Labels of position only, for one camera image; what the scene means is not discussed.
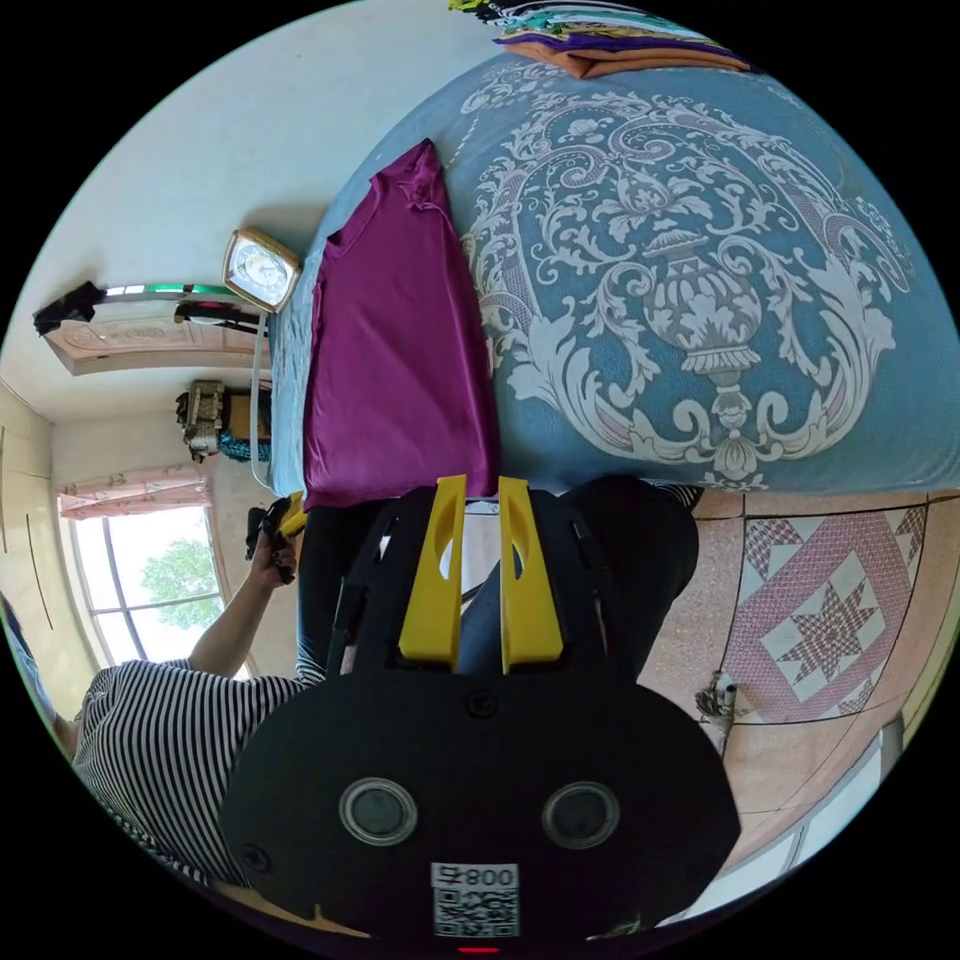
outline pink curtain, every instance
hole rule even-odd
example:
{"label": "pink curtain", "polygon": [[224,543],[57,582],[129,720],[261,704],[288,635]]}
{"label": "pink curtain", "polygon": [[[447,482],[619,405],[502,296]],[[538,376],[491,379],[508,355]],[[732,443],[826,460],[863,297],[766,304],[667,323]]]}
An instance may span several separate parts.
{"label": "pink curtain", "polygon": [[179,467],[128,470],[57,488],[60,516],[67,520],[126,517],[177,507],[207,507],[210,489],[195,463]]}

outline orange cloth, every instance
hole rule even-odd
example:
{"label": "orange cloth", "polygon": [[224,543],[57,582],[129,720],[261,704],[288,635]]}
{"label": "orange cloth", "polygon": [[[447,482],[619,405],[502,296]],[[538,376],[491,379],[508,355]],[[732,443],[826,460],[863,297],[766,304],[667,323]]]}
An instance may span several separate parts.
{"label": "orange cloth", "polygon": [[736,57],[725,57],[719,53],[705,53],[699,50],[678,50],[675,47],[645,48],[640,50],[577,50],[568,53],[555,50],[545,43],[530,40],[524,43],[511,43],[507,48],[522,57],[530,57],[541,63],[552,63],[562,67],[578,80],[590,80],[611,73],[624,73],[628,70],[649,70],[653,67],[715,67],[723,70],[746,71],[750,68]]}

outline clock face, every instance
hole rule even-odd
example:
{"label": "clock face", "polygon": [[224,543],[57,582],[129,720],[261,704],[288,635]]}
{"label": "clock face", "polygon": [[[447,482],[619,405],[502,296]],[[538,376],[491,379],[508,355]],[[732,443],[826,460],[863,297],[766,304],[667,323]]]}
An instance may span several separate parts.
{"label": "clock face", "polygon": [[290,267],[258,243],[241,240],[230,258],[230,280],[266,303],[279,303],[291,281]]}

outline sticker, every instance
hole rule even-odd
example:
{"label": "sticker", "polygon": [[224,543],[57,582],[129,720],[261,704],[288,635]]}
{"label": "sticker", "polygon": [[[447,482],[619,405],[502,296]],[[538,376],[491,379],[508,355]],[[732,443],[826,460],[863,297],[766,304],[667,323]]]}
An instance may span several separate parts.
{"label": "sticker", "polygon": [[433,932],[438,937],[519,937],[515,863],[434,863]]}

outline bed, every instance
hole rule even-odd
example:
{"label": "bed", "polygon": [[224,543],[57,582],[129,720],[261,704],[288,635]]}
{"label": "bed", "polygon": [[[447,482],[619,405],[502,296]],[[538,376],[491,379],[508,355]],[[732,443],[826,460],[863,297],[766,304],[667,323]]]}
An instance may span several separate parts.
{"label": "bed", "polygon": [[424,137],[480,299],[502,474],[960,487],[960,336],[912,231],[829,127],[762,75],[579,81],[504,54],[413,110],[324,216],[270,325],[276,493],[303,489],[325,239]]}

